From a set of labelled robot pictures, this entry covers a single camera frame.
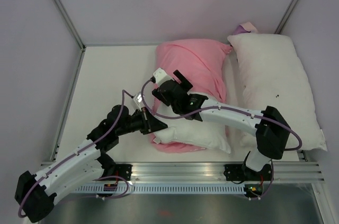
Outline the pink pillowcase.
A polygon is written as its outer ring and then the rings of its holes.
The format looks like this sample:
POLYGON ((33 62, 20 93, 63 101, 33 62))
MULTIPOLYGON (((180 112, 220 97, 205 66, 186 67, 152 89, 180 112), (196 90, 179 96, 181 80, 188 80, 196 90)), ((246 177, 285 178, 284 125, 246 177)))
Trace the pink pillowcase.
MULTIPOLYGON (((231 46, 209 39, 164 42, 156 48, 156 68, 164 69, 170 76, 179 70, 193 85, 191 93, 225 103, 227 89, 222 67, 231 51, 231 46)), ((175 113, 159 100, 154 101, 153 110, 174 120, 175 113)))

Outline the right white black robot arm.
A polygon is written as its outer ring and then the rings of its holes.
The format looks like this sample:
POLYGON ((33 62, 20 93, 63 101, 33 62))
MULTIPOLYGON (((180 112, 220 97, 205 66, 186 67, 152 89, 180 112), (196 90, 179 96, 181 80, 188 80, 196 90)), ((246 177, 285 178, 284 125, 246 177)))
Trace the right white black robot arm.
POLYGON ((192 84, 178 71, 173 79, 162 68, 151 78, 156 84, 153 96, 175 113, 175 118, 215 122, 236 128, 256 138, 256 149, 245 157, 242 175, 249 180, 259 176, 271 160, 281 160, 291 133, 287 121, 274 107, 247 110, 213 100, 203 94, 190 93, 192 84))

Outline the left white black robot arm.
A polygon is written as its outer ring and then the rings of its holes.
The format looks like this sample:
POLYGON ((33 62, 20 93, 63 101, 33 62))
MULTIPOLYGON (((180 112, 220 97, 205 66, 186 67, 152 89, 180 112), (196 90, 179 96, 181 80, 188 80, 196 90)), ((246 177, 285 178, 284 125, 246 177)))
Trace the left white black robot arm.
POLYGON ((143 135, 167 128, 145 107, 133 114, 123 105, 116 105, 87 138, 64 159, 32 174, 20 175, 15 191, 19 216, 32 223, 45 218, 64 197, 81 185, 99 179, 115 179, 117 168, 108 151, 119 137, 139 131, 143 135))

